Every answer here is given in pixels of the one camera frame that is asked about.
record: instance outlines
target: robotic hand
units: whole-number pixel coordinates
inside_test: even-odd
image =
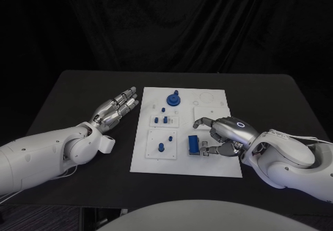
[[[23,137],[0,147],[0,195],[41,184],[70,167],[85,164],[98,150],[111,152],[115,140],[102,133],[138,104],[134,93],[135,87],[108,100],[89,122]]]
[[[223,156],[240,155],[261,179],[275,188],[294,188],[333,202],[333,144],[304,145],[298,139],[320,141],[315,137],[291,136],[275,130],[258,134],[243,121],[233,117],[212,120],[200,118],[193,125],[207,125],[212,138],[222,143],[203,147],[200,152]]]

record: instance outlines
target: robotic arm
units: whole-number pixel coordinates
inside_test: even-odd
[[[102,134],[138,104],[134,93],[135,87],[101,104],[89,122],[23,137],[0,147],[0,195],[41,184],[89,162],[98,150],[111,152],[115,140]]]
[[[333,201],[333,145],[304,145],[292,137],[317,141],[315,137],[297,137],[275,130],[258,133],[233,117],[212,120],[200,118],[193,128],[207,125],[212,138],[222,143],[201,147],[200,152],[223,156],[240,155],[261,179],[275,188],[294,188],[331,203]]]

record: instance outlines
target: blue cylinder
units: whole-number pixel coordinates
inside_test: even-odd
[[[164,145],[162,145],[162,143],[158,144],[158,151],[160,151],[160,152],[164,151]]]
[[[199,142],[197,136],[188,136],[188,154],[199,155]]]
[[[177,106],[180,104],[178,91],[175,90],[171,95],[168,95],[165,102],[170,106]]]

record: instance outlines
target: black curtain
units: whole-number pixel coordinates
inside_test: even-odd
[[[318,0],[1,1],[1,117],[18,121],[1,143],[24,135],[66,69],[289,74],[333,137],[331,8]]]

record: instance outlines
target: black table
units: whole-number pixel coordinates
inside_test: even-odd
[[[292,78],[286,75],[237,75],[64,71],[27,132],[33,135],[88,121],[96,106],[131,86],[141,100],[144,87],[223,89],[230,115],[263,132],[328,140]],[[186,199],[236,202],[276,213],[331,213],[333,205],[294,189],[275,189],[240,165],[243,178],[131,173],[139,105],[106,133],[115,138],[111,154],[98,153],[76,173],[24,190],[8,204],[79,205],[141,208]]]

